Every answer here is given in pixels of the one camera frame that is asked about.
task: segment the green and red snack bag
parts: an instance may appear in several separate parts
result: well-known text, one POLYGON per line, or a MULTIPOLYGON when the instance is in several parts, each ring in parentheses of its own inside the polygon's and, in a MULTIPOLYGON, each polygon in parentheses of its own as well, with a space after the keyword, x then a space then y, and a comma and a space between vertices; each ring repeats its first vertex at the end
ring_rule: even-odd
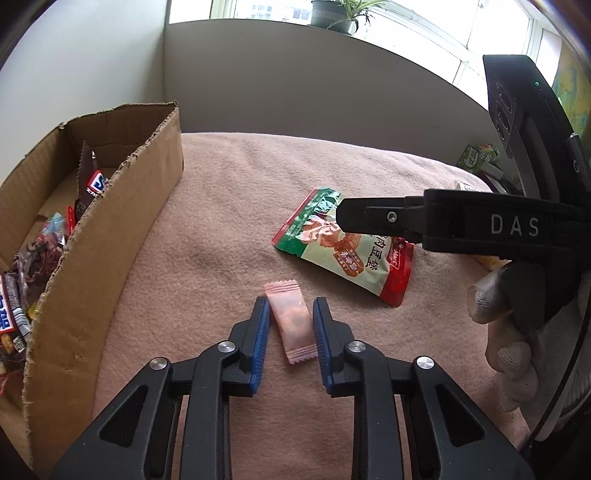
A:
POLYGON ((399 306, 413 266, 414 245, 399 237, 344 233, 336 223, 342 199, 330 188, 313 190, 273 237, 273 246, 399 306))

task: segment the blue gripper pad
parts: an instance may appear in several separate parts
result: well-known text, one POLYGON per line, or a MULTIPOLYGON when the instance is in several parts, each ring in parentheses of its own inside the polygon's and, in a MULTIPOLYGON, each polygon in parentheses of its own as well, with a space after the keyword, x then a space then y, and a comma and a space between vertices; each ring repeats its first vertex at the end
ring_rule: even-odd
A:
POLYGON ((267 338, 269 337, 269 325, 271 323, 271 308, 269 301, 265 299, 262 308, 261 317, 256 331, 256 339, 252 350, 252 371, 249 387, 254 395, 261 386, 262 368, 265 363, 265 353, 267 352, 267 338))
POLYGON ((320 311, 319 299, 315 299, 313 307, 313 324, 314 337, 316 338, 316 347, 318 348, 318 360, 320 362, 320 374, 322 375, 322 383, 326 388, 326 392, 330 395, 333 391, 334 380, 332 376, 332 369, 330 366, 330 348, 326 330, 324 326, 324 318, 320 311))

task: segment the plant pot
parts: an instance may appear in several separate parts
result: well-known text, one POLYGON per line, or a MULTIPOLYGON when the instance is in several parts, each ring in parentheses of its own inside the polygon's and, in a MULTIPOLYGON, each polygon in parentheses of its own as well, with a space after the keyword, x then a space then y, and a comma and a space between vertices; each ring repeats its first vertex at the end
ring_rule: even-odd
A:
POLYGON ((310 25, 351 35, 353 22, 347 18, 347 12, 342 4, 334 0, 312 0, 310 25))

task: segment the pink candy wrapper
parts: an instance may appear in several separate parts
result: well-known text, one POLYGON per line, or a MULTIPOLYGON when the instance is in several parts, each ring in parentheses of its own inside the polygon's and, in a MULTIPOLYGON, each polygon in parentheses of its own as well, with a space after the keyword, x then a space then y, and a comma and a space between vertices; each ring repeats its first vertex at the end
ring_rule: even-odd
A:
POLYGON ((297 282, 277 281, 266 283, 263 288, 277 321, 289 363, 316 358, 318 351, 312 318, 297 282))

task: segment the potted plant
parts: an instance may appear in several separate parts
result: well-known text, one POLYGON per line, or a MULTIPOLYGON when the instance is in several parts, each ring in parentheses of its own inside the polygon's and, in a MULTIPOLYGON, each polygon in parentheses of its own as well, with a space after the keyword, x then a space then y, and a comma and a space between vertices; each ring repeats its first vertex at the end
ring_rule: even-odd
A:
POLYGON ((359 17, 369 23, 369 7, 385 3, 384 0, 312 0, 310 25, 351 35, 359 29, 359 17))

